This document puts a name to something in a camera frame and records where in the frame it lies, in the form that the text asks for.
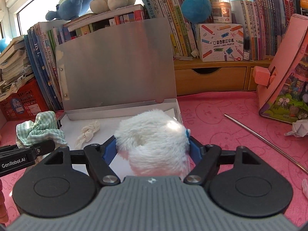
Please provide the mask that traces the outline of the white knotted cloth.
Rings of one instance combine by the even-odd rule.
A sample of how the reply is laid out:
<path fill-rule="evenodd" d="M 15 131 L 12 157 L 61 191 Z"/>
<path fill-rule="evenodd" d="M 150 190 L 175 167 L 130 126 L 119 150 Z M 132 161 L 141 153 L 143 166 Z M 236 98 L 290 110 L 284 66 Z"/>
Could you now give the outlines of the white knotted cloth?
<path fill-rule="evenodd" d="M 89 142 L 96 132 L 100 130 L 100 123 L 94 121 L 87 126 L 84 126 L 81 130 L 81 134 L 78 136 L 75 142 L 75 149 L 80 150 L 85 142 Z"/>

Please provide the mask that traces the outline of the white fluffy scrunchie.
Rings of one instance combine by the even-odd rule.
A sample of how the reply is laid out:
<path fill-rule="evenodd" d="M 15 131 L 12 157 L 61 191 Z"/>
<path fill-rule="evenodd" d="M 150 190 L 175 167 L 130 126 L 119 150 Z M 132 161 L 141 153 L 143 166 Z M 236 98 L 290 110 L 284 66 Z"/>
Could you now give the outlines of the white fluffy scrunchie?
<path fill-rule="evenodd" d="M 189 172 L 191 131 L 162 110 L 122 120 L 114 133 L 119 154 L 138 176 L 179 176 Z"/>

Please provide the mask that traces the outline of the green checkered cloth bundle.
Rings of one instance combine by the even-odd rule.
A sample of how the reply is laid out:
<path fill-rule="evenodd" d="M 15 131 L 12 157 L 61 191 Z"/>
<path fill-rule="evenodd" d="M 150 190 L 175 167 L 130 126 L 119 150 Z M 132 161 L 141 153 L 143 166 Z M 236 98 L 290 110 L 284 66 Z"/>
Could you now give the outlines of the green checkered cloth bundle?
<path fill-rule="evenodd" d="M 55 147 L 67 146 L 64 132 L 57 128 L 57 119 L 53 111 L 41 112 L 35 121 L 25 121 L 16 126 L 16 144 L 25 148 L 45 140 L 52 140 Z"/>

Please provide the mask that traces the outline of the pink tabletop mat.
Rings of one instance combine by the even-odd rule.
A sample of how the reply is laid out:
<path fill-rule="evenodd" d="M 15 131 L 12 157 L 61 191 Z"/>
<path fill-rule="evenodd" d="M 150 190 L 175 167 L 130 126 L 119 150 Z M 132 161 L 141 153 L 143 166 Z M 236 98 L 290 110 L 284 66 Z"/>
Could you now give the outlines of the pink tabletop mat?
<path fill-rule="evenodd" d="M 307 198 L 302 192 L 302 180 L 307 174 L 289 160 L 262 142 L 248 131 L 224 117 L 228 114 L 237 121 L 251 128 L 278 148 L 289 154 L 307 168 L 307 136 L 297 138 L 285 136 L 291 130 L 290 124 L 264 118 L 258 114 L 258 99 L 255 92 L 206 92 L 177 98 L 184 126 L 191 130 L 191 135 L 202 144 L 216 144 L 224 150 L 235 150 L 237 146 L 246 146 L 264 161 L 280 172 L 293 187 L 293 198 L 285 215 L 296 226 L 307 222 Z M 92 143 L 104 143 L 110 138 L 119 122 L 124 117 L 102 118 L 99 116 L 100 130 L 94 135 Z M 65 115 L 61 119 L 62 129 L 70 145 L 75 144 L 83 126 L 95 121 L 86 117 L 80 121 L 70 121 Z M 1 146 L 15 144 L 16 125 L 23 121 L 8 121 L 1 129 Z M 24 169 L 2 177 L 5 205 L 8 212 L 9 226 L 18 216 L 12 199 L 15 182 L 23 175 Z"/>

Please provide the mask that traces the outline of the red plastic basket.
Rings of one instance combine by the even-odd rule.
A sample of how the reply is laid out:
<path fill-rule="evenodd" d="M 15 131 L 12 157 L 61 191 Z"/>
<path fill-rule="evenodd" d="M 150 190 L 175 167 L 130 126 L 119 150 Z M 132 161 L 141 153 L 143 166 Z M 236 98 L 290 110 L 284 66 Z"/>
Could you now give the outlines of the red plastic basket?
<path fill-rule="evenodd" d="M 50 109 L 35 78 L 1 101 L 1 111 L 7 121 L 33 119 L 38 113 L 48 110 Z"/>

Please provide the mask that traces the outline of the thin metal rod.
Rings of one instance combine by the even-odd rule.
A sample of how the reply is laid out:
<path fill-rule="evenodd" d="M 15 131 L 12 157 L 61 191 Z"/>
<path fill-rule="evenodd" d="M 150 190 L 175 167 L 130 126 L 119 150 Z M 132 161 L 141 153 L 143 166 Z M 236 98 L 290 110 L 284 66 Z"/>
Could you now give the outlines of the thin metal rod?
<path fill-rule="evenodd" d="M 290 155 L 288 155 L 287 153 L 285 153 L 282 149 L 278 148 L 276 145 L 274 145 L 273 143 L 271 143 L 269 140 L 267 140 L 266 138 L 264 138 L 263 136 L 259 135 L 258 133 L 256 133 L 254 130 L 252 130 L 251 128 L 248 128 L 246 125 L 240 123 L 239 121 L 237 121 L 236 119 L 234 119 L 233 117 L 229 116 L 228 114 L 224 114 L 224 116 L 231 120 L 232 122 L 234 122 L 235 124 L 237 124 L 238 126 L 242 127 L 243 129 L 245 129 L 246 131 L 248 131 L 250 134 L 254 135 L 255 137 L 257 137 L 258 139 L 260 139 L 262 142 L 266 143 L 268 146 L 272 147 L 274 150 L 276 150 L 278 153 L 280 153 L 282 156 L 284 156 L 286 159 L 288 159 L 291 163 L 293 163 L 295 166 L 297 166 L 299 169 L 301 169 L 302 171 L 304 171 L 304 173 L 308 173 L 307 168 L 305 166 L 303 166 L 302 164 L 300 164 L 297 160 L 295 160 L 294 158 L 292 158 Z"/>

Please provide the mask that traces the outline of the silver open storage box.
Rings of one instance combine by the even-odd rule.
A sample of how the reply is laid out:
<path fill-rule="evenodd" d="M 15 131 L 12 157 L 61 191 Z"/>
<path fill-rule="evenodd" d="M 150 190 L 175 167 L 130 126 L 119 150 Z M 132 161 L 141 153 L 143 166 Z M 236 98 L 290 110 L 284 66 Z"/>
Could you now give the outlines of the silver open storage box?
<path fill-rule="evenodd" d="M 91 142 L 106 142 L 119 123 L 158 109 L 181 119 L 168 22 L 146 19 L 100 29 L 56 49 L 64 105 L 61 129 L 71 150 L 97 121 Z"/>

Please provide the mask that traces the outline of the stack of paper books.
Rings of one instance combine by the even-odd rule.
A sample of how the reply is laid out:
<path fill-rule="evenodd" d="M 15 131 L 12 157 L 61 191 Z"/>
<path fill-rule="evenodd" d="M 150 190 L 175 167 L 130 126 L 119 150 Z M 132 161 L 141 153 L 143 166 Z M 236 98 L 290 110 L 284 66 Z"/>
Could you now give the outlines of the stack of paper books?
<path fill-rule="evenodd" d="M 16 93 L 34 77 L 26 50 L 25 36 L 13 38 L 10 42 L 1 39 L 7 46 L 1 51 L 1 101 Z"/>

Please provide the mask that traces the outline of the pink cardboard toy house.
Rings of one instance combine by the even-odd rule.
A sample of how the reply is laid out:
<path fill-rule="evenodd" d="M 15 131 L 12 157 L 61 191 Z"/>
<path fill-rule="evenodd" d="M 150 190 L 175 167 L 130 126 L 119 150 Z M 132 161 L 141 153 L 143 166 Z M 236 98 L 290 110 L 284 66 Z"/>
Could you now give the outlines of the pink cardboard toy house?
<path fill-rule="evenodd" d="M 302 92 L 307 84 L 307 16 L 293 14 L 285 36 L 268 68 L 255 67 L 253 77 L 265 73 L 263 84 L 256 81 L 259 114 L 285 123 L 307 118 Z"/>

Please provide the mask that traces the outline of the white label printer box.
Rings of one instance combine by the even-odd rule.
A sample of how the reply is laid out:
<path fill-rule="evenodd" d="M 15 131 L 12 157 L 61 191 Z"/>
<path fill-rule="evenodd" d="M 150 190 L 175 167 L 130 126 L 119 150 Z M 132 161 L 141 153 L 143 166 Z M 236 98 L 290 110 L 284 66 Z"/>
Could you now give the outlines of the white label printer box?
<path fill-rule="evenodd" d="M 240 24 L 200 23 L 196 26 L 197 46 L 202 62 L 243 60 L 244 33 Z"/>

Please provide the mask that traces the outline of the crumpled white paper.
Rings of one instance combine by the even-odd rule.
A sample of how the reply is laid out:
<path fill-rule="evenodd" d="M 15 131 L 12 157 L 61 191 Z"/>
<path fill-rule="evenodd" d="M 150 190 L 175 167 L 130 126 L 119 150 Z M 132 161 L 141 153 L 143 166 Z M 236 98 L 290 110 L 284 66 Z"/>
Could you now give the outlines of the crumpled white paper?
<path fill-rule="evenodd" d="M 285 133 L 285 136 L 305 137 L 308 134 L 308 120 L 302 119 L 292 123 L 290 132 Z"/>

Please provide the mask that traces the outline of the row of blue books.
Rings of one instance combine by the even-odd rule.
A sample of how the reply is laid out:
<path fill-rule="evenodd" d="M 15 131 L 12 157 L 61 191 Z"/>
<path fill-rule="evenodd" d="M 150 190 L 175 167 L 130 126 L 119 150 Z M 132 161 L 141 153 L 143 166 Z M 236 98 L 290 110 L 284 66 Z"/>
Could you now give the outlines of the row of blue books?
<path fill-rule="evenodd" d="M 41 35 L 38 30 L 35 30 L 35 26 L 27 30 L 25 42 L 28 44 L 27 50 L 29 51 L 29 56 L 32 57 L 30 61 L 32 69 L 46 103 L 50 110 L 62 110 L 63 105 L 59 101 L 61 96 L 57 88 L 55 73 L 52 65 L 46 60 L 45 48 L 41 40 Z"/>

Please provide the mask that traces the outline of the blue round plush ball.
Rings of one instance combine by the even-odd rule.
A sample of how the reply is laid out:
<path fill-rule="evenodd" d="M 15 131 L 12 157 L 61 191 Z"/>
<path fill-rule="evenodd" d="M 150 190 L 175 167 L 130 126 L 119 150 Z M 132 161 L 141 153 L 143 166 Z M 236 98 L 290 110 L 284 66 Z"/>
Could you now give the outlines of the blue round plush ball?
<path fill-rule="evenodd" d="M 181 11 L 188 21 L 194 24 L 204 23 L 212 13 L 209 0 L 184 0 Z"/>

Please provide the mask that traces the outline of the row of upright books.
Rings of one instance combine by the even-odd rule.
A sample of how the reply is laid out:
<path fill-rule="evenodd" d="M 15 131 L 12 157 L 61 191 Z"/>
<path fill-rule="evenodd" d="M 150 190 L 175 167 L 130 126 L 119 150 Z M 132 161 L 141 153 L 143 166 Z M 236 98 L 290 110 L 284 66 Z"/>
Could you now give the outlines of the row of upright books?
<path fill-rule="evenodd" d="M 230 0 L 232 21 L 244 27 L 250 60 L 273 57 L 285 35 L 291 15 L 300 11 L 299 0 Z"/>

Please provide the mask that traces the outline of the blue elephant plush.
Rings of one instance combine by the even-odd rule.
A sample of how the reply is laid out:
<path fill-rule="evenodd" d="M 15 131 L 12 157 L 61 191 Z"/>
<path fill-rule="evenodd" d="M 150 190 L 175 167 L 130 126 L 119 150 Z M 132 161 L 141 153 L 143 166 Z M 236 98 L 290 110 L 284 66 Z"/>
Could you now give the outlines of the blue elephant plush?
<path fill-rule="evenodd" d="M 62 19 L 71 21 L 79 16 L 84 15 L 90 8 L 90 3 L 93 0 L 59 0 L 55 11 L 46 13 L 46 20 Z"/>

